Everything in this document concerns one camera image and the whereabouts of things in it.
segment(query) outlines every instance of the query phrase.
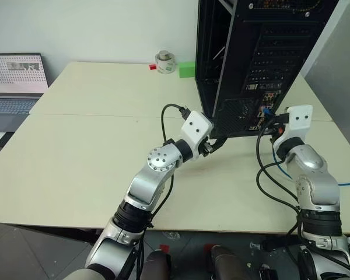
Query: white wall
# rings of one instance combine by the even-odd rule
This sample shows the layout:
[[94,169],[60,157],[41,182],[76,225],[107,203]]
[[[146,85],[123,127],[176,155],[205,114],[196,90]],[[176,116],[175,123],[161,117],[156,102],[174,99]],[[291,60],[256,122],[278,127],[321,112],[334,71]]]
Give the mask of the white wall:
[[195,60],[198,0],[0,0],[0,53],[40,52],[50,80],[69,61]]

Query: silver robot arm segment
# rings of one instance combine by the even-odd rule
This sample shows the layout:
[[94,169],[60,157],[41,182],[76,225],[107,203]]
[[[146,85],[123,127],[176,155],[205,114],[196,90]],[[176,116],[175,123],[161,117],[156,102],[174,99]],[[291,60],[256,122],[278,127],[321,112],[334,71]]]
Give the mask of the silver robot arm segment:
[[[151,224],[152,211],[165,182],[182,163],[198,159],[201,144],[205,145],[212,129],[212,123],[203,114],[192,111],[181,128],[180,140],[149,152],[144,167],[131,181],[117,212],[94,244],[84,271],[91,270],[104,279],[128,279],[138,254],[135,246]],[[84,279],[74,274],[69,277],[66,279]]]
[[[310,129],[312,106],[290,107],[288,113],[289,122],[274,142],[274,149],[281,159],[285,159],[287,171],[296,184],[302,236],[309,244],[350,266],[348,242],[341,229],[340,187],[328,172],[326,160],[304,143]],[[316,279],[322,280],[321,275],[326,273],[350,277],[346,268],[306,246],[301,249],[301,263],[315,268]]]

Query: laptop screen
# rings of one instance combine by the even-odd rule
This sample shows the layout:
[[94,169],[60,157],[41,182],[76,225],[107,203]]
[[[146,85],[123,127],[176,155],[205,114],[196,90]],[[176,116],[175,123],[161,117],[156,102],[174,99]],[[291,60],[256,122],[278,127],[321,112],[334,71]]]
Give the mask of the laptop screen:
[[47,89],[40,54],[0,54],[0,96],[39,96]]

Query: white table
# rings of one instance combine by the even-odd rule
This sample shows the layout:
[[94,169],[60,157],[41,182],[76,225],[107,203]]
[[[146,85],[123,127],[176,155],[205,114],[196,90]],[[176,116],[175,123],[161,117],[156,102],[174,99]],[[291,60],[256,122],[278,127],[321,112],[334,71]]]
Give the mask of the white table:
[[[179,78],[177,71],[164,75],[143,64],[70,63],[31,114],[158,117],[167,103],[200,111],[201,102],[194,78]],[[314,121],[331,117],[301,75],[283,100],[285,107],[311,104]],[[168,117],[180,118],[177,110]]]
[[[168,136],[177,138],[183,121],[165,122]],[[147,152],[161,140],[159,118],[29,116],[0,153],[0,222],[104,227]],[[256,137],[232,138],[213,155],[184,164],[155,228],[286,232],[295,215],[258,191],[255,142]],[[313,122],[307,142],[339,182],[350,181],[350,146],[333,122]],[[272,161],[268,137],[262,156]],[[276,167],[271,172],[294,190]],[[261,181],[291,201],[264,176]],[[350,233],[350,186],[341,188],[341,208],[343,230]]]

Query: dark floor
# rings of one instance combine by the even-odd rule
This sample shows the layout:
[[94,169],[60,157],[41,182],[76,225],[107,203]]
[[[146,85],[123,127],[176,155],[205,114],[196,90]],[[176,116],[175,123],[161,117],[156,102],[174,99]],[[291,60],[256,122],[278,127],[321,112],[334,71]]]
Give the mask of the dark floor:
[[[276,269],[279,279],[298,280],[296,267],[285,250],[271,253],[250,248],[265,237],[254,234],[180,232],[180,239],[171,240],[163,232],[145,235],[145,255],[170,246],[173,263],[172,279],[209,279],[205,270],[204,244],[220,244],[231,249],[246,264],[252,280],[258,280],[258,268],[268,264]],[[0,224],[0,280],[63,279],[82,268],[91,245],[84,242],[49,236]]]

